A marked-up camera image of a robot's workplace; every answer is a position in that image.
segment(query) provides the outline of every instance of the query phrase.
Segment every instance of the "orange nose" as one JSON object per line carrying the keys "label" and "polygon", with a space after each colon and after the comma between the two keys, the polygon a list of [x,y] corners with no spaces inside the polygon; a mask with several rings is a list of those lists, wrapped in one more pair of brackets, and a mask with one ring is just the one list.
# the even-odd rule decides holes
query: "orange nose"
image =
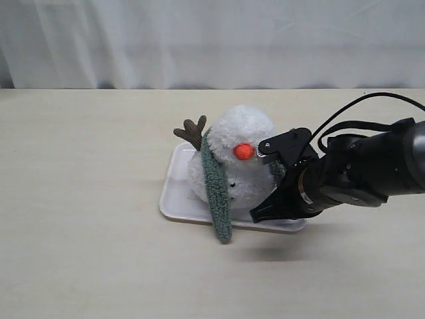
{"label": "orange nose", "polygon": [[254,155],[254,148],[247,143],[239,144],[234,147],[233,154],[238,160],[249,160]]}

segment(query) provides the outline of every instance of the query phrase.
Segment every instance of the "table surface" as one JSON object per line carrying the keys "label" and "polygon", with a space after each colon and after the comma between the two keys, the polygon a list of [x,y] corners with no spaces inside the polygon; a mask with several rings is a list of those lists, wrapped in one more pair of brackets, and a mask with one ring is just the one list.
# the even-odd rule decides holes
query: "table surface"
{"label": "table surface", "polygon": [[[1,317],[422,318],[425,196],[330,209],[296,235],[237,229],[229,245],[159,211],[185,118],[253,104],[277,132],[314,130],[373,91],[0,90]],[[340,120],[409,116],[423,115],[374,98]]]}

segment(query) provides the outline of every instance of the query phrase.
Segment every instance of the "white tray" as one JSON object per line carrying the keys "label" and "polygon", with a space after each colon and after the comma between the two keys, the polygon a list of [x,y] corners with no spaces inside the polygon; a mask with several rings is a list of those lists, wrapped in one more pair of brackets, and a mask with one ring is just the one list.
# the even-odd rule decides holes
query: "white tray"
{"label": "white tray", "polygon": [[[179,144],[174,149],[159,200],[159,209],[172,221],[212,225],[208,205],[198,199],[187,182],[187,164],[194,152],[195,149],[190,143]],[[264,221],[254,224],[249,211],[245,209],[233,209],[230,214],[233,227],[241,229],[296,233],[307,225],[305,219]]]}

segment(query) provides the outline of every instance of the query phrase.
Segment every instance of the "snowman plush toy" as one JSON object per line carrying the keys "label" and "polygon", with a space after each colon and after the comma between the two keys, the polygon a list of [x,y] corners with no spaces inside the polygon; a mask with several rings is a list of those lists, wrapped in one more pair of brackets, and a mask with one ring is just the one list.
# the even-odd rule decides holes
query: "snowman plush toy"
{"label": "snowman plush toy", "polygon": [[197,124],[183,122],[184,130],[173,133],[196,149],[188,162],[188,182],[200,200],[208,203],[218,240],[232,237],[232,209],[249,209],[261,204],[285,174],[278,163],[263,165],[256,156],[258,144],[274,135],[271,119],[261,110],[238,105],[223,114],[205,133],[207,117]]}

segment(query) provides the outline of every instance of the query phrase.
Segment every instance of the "brown twig arm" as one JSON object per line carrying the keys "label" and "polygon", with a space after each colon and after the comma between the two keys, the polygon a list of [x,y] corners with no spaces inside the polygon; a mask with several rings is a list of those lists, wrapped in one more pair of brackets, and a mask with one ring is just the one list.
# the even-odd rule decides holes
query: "brown twig arm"
{"label": "brown twig arm", "polygon": [[202,115],[199,118],[198,124],[195,124],[190,119],[186,119],[183,122],[183,127],[185,129],[182,130],[181,128],[175,128],[173,130],[173,133],[177,137],[183,138],[185,141],[188,141],[199,152],[201,150],[202,143],[202,130],[204,129],[206,123],[207,117],[205,115]]}

